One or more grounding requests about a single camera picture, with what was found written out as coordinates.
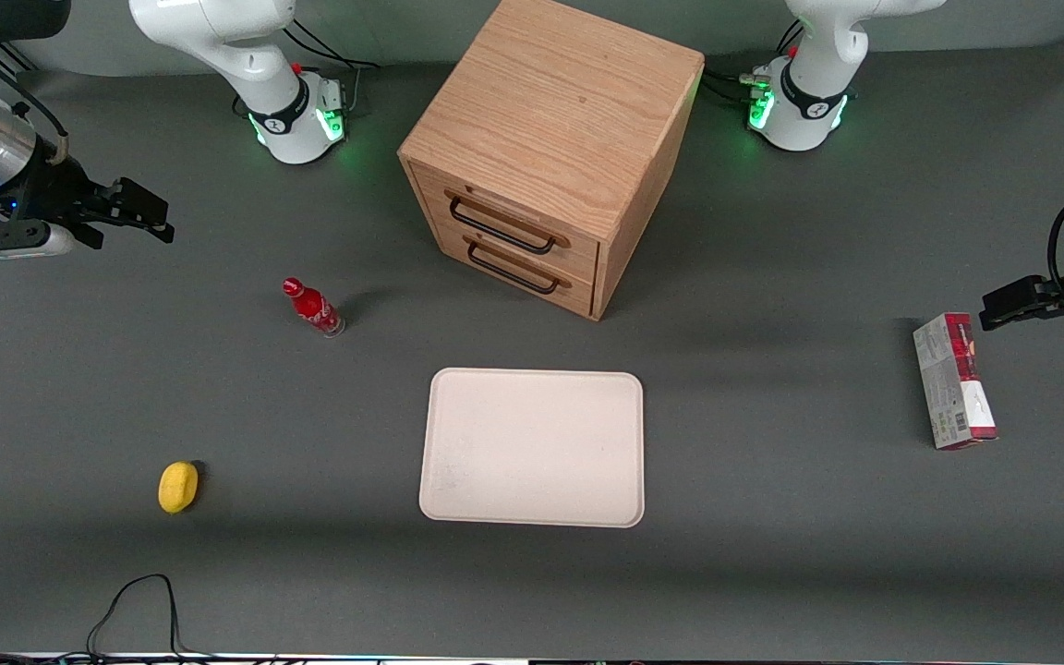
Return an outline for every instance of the plastic tray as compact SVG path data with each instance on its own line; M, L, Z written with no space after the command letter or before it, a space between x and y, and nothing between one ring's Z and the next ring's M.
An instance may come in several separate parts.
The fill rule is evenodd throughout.
M451 521L637 525L642 384L605 371L438 371L419 504Z

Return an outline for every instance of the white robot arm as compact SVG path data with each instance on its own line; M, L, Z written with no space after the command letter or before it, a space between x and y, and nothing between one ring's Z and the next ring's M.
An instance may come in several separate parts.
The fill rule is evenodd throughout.
M67 3L13 0L0 4L0 40L50 37L67 20ZM67 132L50 111L0 71L0 77ZM166 202L130 179L97 185L67 154L67 143L48 143L26 119L26 104L0 100L0 261L63 254L77 242L99 249L104 235L92 222L142 228L170 243Z
M802 21L802 41L794 59L782 54L754 68L765 92L751 107L751 130L784 150L810 150L839 126L848 102L845 89L869 53L861 21L904 17L946 0L786 0Z
M130 0L130 14L151 41L220 72L249 106L257 139L283 163L310 163L344 137L337 81L296 72L269 41L229 45L290 24L295 0Z

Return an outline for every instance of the red bottle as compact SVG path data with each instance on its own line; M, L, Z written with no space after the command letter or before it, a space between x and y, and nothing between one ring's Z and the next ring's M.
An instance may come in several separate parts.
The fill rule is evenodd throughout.
M290 296L298 316L306 319L314 328L318 328L322 335L334 337L343 333L343 317L334 311L326 298L322 298L322 294L293 277L282 282L282 290Z

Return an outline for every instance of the red and white box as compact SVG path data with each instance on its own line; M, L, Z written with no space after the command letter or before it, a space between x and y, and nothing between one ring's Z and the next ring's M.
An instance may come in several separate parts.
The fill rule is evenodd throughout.
M971 316L959 312L938 316L915 330L914 348L934 447L957 451L996 438L996 421L976 371Z

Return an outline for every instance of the drawer handle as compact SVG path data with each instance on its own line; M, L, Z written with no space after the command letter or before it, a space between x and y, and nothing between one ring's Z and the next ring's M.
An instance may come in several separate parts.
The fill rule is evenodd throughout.
M552 238L552 236L550 236L548 243L545 243L543 246L541 246L541 248L537 248L536 245L529 245L525 243L525 240L516 238L516 236L514 235L503 233L502 231L498 230L498 228L491 228L487 227L486 223L481 222L477 219L470 219L468 218L468 216L465 216L464 214L458 212L458 206L459 203L461 202L462 199L460 197L454 197L454 199L452 199L451 216L452 218L461 221L462 223L467 225L467 227L469 228L477 228L479 231L486 233L486 235L493 235L495 236L495 238L499 238L500 240L503 240L503 243L506 243L508 245L515 245L517 248L523 249L525 252L533 253L537 256L544 256L544 254L548 254L549 249L552 249L552 246L556 245L556 238Z
M520 286L523 286L525 289L535 290L536 294L541 294L542 296L548 296L549 294L552 294L553 290L556 290L556 286L561 285L561 279L553 279L552 283L550 283L548 286L542 286L538 283L529 282L528 279L523 279L522 277L519 277L519 275L511 272L511 270L499 268L499 266L495 265L494 263L487 263L485 261L480 260L480 257L473 255L473 251L476 251L476 249L478 248L479 245L477 243L470 243L470 248L465 252L465 255L469 257L470 263L472 263L473 265L481 266L482 269L489 269L491 272L498 275L498 277L504 277L506 279L510 279L510 281L518 283Z

